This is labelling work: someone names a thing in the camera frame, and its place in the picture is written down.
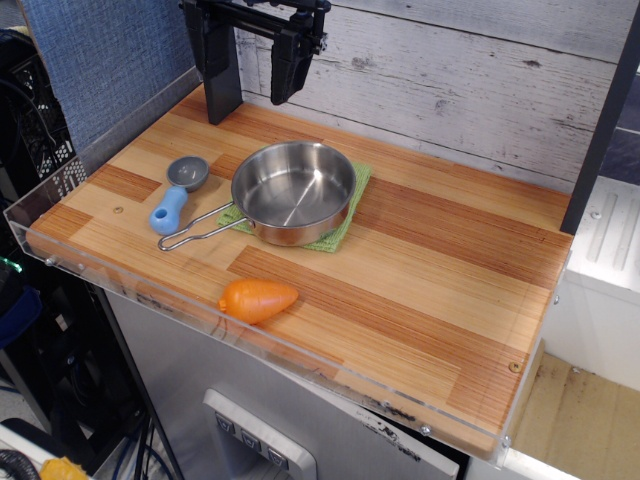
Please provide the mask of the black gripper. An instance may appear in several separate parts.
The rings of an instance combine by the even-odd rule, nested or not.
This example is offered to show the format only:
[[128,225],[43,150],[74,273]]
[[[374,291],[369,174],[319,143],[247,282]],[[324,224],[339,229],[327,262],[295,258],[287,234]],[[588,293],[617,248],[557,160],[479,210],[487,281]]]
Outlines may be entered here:
[[231,27],[274,38],[271,49],[271,95],[286,103],[305,84],[315,55],[326,48],[324,20],[329,1],[265,1],[292,10],[288,18],[259,10],[262,1],[180,1],[195,65],[205,79],[230,66]]

